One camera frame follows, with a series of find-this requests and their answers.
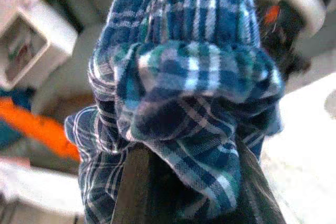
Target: plaid shirt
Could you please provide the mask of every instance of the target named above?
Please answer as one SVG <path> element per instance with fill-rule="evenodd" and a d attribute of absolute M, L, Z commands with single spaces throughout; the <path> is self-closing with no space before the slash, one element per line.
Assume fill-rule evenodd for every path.
<path fill-rule="evenodd" d="M 123 163 L 143 143 L 195 191 L 179 218 L 235 209 L 235 141 L 258 156 L 280 130 L 283 84 L 253 0 L 114 0 L 89 62 L 97 104 L 66 119 L 88 223 L 110 223 Z"/>

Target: white box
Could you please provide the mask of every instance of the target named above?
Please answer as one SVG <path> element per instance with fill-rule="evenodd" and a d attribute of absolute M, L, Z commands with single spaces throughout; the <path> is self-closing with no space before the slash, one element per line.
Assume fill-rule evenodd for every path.
<path fill-rule="evenodd" d="M 71 25 L 43 1 L 25 3 L 0 7 L 0 87 L 5 90 L 17 85 L 38 88 L 50 73 L 71 57 L 78 36 Z M 37 33 L 44 44 L 17 75 L 9 79 L 6 45 L 20 22 Z"/>

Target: orange cloth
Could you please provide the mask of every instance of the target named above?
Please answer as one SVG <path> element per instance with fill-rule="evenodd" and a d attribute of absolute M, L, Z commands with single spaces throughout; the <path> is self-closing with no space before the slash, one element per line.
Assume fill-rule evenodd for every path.
<path fill-rule="evenodd" d="M 57 155 L 80 160 L 77 148 L 68 141 L 63 126 L 55 120 L 33 115 L 16 106 L 10 98 L 0 99 L 0 119 L 17 131 L 45 144 Z"/>

